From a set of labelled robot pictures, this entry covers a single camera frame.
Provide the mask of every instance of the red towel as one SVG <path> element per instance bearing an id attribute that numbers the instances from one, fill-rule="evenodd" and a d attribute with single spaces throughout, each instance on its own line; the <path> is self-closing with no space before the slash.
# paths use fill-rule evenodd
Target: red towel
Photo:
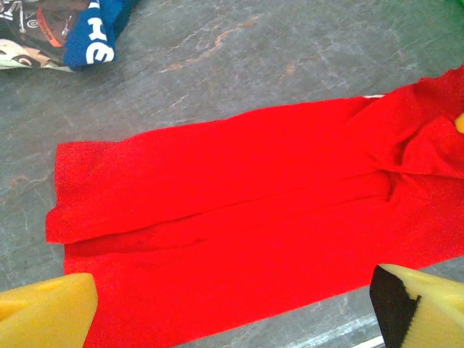
<path id="1" fill-rule="evenodd" d="M 170 347 L 464 254 L 464 66 L 57 150 L 47 239 L 90 272 L 86 348 Z"/>

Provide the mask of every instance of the gray marble surface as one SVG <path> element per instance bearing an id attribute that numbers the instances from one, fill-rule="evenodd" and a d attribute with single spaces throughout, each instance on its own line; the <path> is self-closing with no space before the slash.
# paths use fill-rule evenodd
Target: gray marble surface
<path id="1" fill-rule="evenodd" d="M 0 72 L 0 291 L 62 275 L 44 241 L 54 150 L 258 107 L 379 94 L 464 60 L 458 0 L 141 0 L 118 62 Z M 464 257 L 432 270 L 464 281 Z M 184 345 L 350 347 L 378 335 L 361 289 Z"/>

